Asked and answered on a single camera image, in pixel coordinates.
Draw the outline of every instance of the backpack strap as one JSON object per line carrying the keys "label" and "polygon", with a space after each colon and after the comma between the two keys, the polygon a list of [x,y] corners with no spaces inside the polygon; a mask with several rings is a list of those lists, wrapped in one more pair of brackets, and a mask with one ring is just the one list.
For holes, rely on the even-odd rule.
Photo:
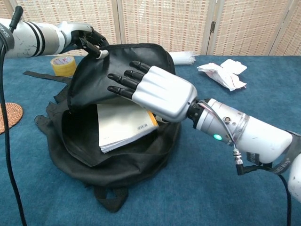
{"label": "backpack strap", "polygon": [[285,156],[282,161],[269,170],[278,175],[284,173],[291,166],[295,158],[301,154],[301,135],[289,130],[286,131],[293,136],[293,140],[285,150]]}
{"label": "backpack strap", "polygon": [[71,78],[67,78],[67,77],[63,77],[63,76],[53,76],[50,74],[40,74],[37,72],[31,72],[31,71],[26,71],[23,74],[29,75],[34,78],[47,79],[47,80],[53,80],[53,81],[59,81],[62,83],[66,83],[67,85],[53,98],[55,99],[57,104],[60,102],[63,102],[65,99],[67,99],[68,90],[69,90],[70,83],[72,80]]}
{"label": "backpack strap", "polygon": [[40,74],[40,73],[36,73],[36,72],[31,72],[31,71],[26,71],[23,74],[25,75],[29,75],[35,78],[40,78],[40,79],[48,79],[48,80],[54,80],[54,81],[59,81],[59,82],[63,82],[66,84],[69,84],[71,82],[71,78],[67,78],[67,77],[63,77],[63,76],[53,76],[50,74]]}
{"label": "backpack strap", "polygon": [[113,188],[115,197],[108,198],[108,190],[105,187],[94,186],[94,195],[96,199],[110,212],[117,212],[128,197],[127,187]]}

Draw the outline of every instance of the black robotic fingertip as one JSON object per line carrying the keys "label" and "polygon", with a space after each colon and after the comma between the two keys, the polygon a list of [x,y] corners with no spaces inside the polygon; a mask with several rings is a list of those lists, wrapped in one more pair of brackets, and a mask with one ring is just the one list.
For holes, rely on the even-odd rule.
{"label": "black robotic fingertip", "polygon": [[112,79],[114,81],[119,81],[120,80],[120,76],[117,74],[108,74],[108,78]]}

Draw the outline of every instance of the cable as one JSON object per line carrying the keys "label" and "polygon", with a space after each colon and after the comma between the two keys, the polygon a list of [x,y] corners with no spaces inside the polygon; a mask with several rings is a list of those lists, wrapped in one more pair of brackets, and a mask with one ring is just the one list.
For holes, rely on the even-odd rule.
{"label": "cable", "polygon": [[232,141],[234,148],[236,149],[236,142],[234,141],[234,138],[233,138],[233,136],[232,136],[229,128],[226,126],[226,124],[220,118],[220,116],[218,116],[218,114],[216,113],[216,111],[209,104],[207,104],[204,100],[200,100],[199,103],[198,103],[198,105],[200,105],[201,107],[203,107],[206,110],[208,110],[210,113],[212,113],[217,118],[217,120],[222,124],[222,126],[224,127],[224,129],[228,133],[228,136],[229,136],[230,140]]}
{"label": "cable", "polygon": [[18,191],[18,187],[14,178],[13,169],[11,166],[11,159],[10,159],[10,143],[9,143],[9,126],[8,126],[8,115],[6,111],[6,105],[5,105],[5,98],[4,98],[4,89],[3,89],[3,63],[4,63],[4,56],[5,56],[6,50],[4,45],[2,45],[1,52],[0,52],[0,102],[1,102],[1,109],[2,109],[2,115],[3,115],[3,121],[4,121],[4,134],[5,134],[5,156],[6,156],[6,164],[8,168],[8,174],[10,178],[11,185],[14,189],[14,193],[16,196],[19,213],[21,217],[21,222],[23,226],[27,226],[23,206],[20,198],[20,194]]}
{"label": "cable", "polygon": [[[264,167],[264,166],[246,166],[244,167],[244,171],[245,173],[250,173],[252,171],[255,170],[265,170],[265,171],[269,171],[270,168],[268,167]],[[282,183],[284,184],[285,187],[285,191],[286,191],[286,197],[287,197],[287,216],[286,216],[286,225],[290,226],[291,225],[291,219],[292,219],[292,197],[291,194],[288,190],[288,186],[287,186],[287,182],[285,180],[285,178],[282,175],[277,175],[280,177]]]}

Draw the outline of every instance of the crumpled paper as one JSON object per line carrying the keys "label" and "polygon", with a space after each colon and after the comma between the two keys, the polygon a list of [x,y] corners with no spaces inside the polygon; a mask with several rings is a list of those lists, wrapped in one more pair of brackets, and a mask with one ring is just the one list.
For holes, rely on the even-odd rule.
{"label": "crumpled paper", "polygon": [[237,75],[215,63],[208,63],[197,68],[199,72],[205,72],[209,78],[228,88],[230,91],[246,87],[246,83],[240,81]]}

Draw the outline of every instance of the white book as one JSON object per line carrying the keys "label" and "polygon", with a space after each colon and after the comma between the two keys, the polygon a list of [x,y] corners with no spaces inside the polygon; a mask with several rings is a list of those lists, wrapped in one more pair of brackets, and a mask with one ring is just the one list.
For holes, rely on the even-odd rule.
{"label": "white book", "polygon": [[97,104],[99,146],[103,153],[129,144],[158,128],[154,115],[117,97]]}

